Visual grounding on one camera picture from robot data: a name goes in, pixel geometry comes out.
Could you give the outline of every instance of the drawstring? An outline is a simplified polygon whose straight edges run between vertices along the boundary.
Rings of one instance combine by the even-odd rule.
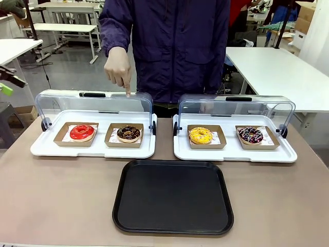
[[[167,14],[168,14],[168,0],[166,0],[166,12],[164,14],[164,20],[167,19]]]
[[[189,5],[190,5],[190,1],[191,0],[186,0],[183,28],[181,29],[182,32],[185,30],[185,25],[186,25],[186,21],[187,21],[187,15],[188,15],[188,9],[189,9]]]

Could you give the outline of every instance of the gray floor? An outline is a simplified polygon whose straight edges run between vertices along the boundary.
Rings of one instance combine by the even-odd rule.
[[[43,46],[53,44],[53,40],[48,36],[40,37],[44,40]],[[265,39],[262,37],[258,40],[258,46],[262,46]],[[45,48],[45,51],[51,51],[53,46]],[[75,45],[73,47],[62,47],[62,54],[51,55],[43,61],[43,63],[52,62],[52,65],[44,66],[49,77],[49,82],[52,89],[60,90],[86,90],[86,91],[124,91],[124,89],[113,85],[107,80],[103,67],[106,63],[104,52],[99,53],[99,58],[93,65],[89,64],[92,58],[89,43]],[[132,68],[135,68],[135,62],[132,56],[130,47],[129,57]],[[49,89],[49,84],[46,80],[45,72],[42,67],[34,69],[24,69],[27,65],[21,62],[25,79],[30,85],[33,97],[43,90]],[[238,94],[241,89],[243,78],[238,73],[233,74],[232,83],[228,87],[232,89],[232,94]],[[132,91],[136,90],[136,71],[133,69]],[[327,149],[318,149],[315,152],[329,166],[329,152]]]

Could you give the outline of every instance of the transparent cover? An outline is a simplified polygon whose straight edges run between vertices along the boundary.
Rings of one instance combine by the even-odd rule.
[[[179,100],[177,130],[182,119],[205,116],[255,115],[269,118],[283,134],[295,111],[295,104],[282,96],[183,95]]]
[[[36,107],[47,129],[56,120],[59,114],[72,111],[89,113],[141,113],[149,117],[152,129],[152,97],[147,93],[136,93],[126,97],[121,93],[83,92],[71,90],[46,90],[35,98]]]

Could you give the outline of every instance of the black pole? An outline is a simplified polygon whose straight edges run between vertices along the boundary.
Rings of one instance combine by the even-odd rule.
[[[280,30],[279,38],[278,38],[278,41],[276,43],[275,49],[279,49],[279,45],[280,45],[280,42],[282,40],[284,30],[286,29],[286,26],[287,26],[287,23],[288,23],[289,16],[291,14],[291,10],[293,8],[293,5],[294,5],[294,0],[290,0],[290,3],[288,5],[287,14],[286,14],[286,16],[284,18],[284,21],[283,21],[283,24],[282,24],[282,28]]]
[[[26,16],[27,16],[27,19],[29,20],[30,27],[31,27],[31,30],[32,30],[33,38],[34,38],[34,40],[38,40],[38,36],[36,35],[36,31],[34,29],[32,17],[31,17],[31,12],[30,12],[30,9],[29,9],[28,0],[23,0],[23,1],[24,1],[24,5],[25,5],[25,8],[26,8]]]

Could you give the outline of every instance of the empty black serving tray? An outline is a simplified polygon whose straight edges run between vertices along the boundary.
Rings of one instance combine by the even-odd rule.
[[[129,162],[112,217],[121,230],[139,233],[219,235],[233,225],[223,174],[209,162]]]

